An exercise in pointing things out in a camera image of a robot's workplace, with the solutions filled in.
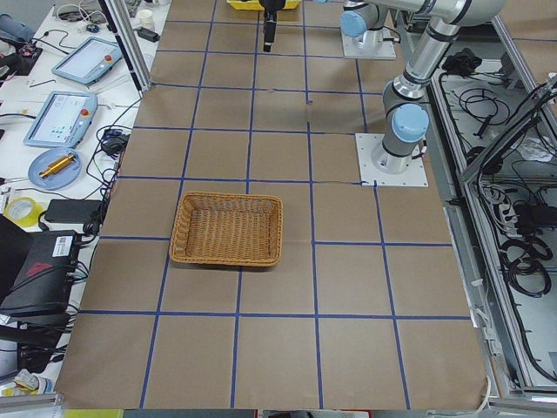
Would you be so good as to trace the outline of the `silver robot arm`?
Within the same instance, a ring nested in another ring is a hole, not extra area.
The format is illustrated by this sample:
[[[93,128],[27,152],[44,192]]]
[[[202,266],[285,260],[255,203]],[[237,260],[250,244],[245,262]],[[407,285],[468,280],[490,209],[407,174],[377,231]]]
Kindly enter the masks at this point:
[[[384,5],[345,1],[339,19],[341,32],[360,44],[368,42],[372,46],[380,46],[384,40],[387,12]]]
[[[495,17],[504,1],[378,1],[377,5],[431,16],[405,69],[383,91],[386,133],[372,151],[382,172],[399,175],[410,165],[415,146],[427,132],[430,118],[419,103],[440,60],[460,28],[483,24]]]

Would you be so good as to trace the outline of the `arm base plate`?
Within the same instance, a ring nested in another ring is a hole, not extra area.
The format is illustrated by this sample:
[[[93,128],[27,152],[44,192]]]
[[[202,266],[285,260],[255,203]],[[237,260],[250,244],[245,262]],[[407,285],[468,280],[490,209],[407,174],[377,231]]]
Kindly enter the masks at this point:
[[[341,33],[344,57],[371,60],[395,60],[393,34],[383,27],[380,30],[367,30],[359,37]]]
[[[369,186],[428,187],[419,145],[404,158],[393,157],[383,146],[383,134],[356,133],[360,183]]]

